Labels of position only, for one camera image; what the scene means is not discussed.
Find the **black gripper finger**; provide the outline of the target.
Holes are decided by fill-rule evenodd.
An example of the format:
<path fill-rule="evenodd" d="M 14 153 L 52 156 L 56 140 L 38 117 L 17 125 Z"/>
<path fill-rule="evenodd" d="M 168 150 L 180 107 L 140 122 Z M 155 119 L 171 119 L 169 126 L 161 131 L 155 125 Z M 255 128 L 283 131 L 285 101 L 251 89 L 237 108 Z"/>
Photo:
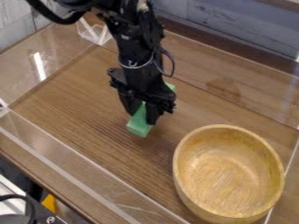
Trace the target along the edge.
<path fill-rule="evenodd" d="M 145 120 L 149 125 L 156 125 L 156 121 L 160 117 L 161 113 L 155 104 L 148 102 L 145 104 Z"/>
<path fill-rule="evenodd" d="M 117 94 L 125 108 L 125 112 L 132 116 L 139 110 L 143 103 L 140 93 L 135 90 L 120 90 L 117 91 Z"/>

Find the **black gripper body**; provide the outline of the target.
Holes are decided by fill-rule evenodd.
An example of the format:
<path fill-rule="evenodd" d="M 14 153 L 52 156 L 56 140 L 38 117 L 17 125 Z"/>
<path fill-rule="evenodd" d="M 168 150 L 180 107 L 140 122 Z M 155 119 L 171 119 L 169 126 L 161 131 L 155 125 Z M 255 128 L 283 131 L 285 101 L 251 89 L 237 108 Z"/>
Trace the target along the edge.
<path fill-rule="evenodd" d="M 112 67 L 107 70 L 107 75 L 111 78 L 109 85 L 116 91 L 135 90 L 140 94 L 155 95 L 156 89 L 164 83 L 163 68 L 160 61 L 136 67 Z"/>

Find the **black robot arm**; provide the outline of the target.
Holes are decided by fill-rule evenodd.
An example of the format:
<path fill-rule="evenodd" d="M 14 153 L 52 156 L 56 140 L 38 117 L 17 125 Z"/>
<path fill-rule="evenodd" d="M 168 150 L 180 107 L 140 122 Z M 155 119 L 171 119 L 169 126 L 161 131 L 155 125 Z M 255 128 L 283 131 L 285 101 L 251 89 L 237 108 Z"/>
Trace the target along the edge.
<path fill-rule="evenodd" d="M 60 17 L 41 0 L 25 0 L 53 23 L 70 25 L 92 12 L 107 25 L 116 41 L 117 68 L 107 70 L 111 86 L 116 89 L 125 112 L 133 114 L 145 107 L 145 123 L 156 124 L 159 117 L 172 113 L 176 94 L 167 87 L 164 58 L 169 52 L 161 46 L 164 26 L 155 15 L 152 0 L 53 0 L 69 10 Z"/>

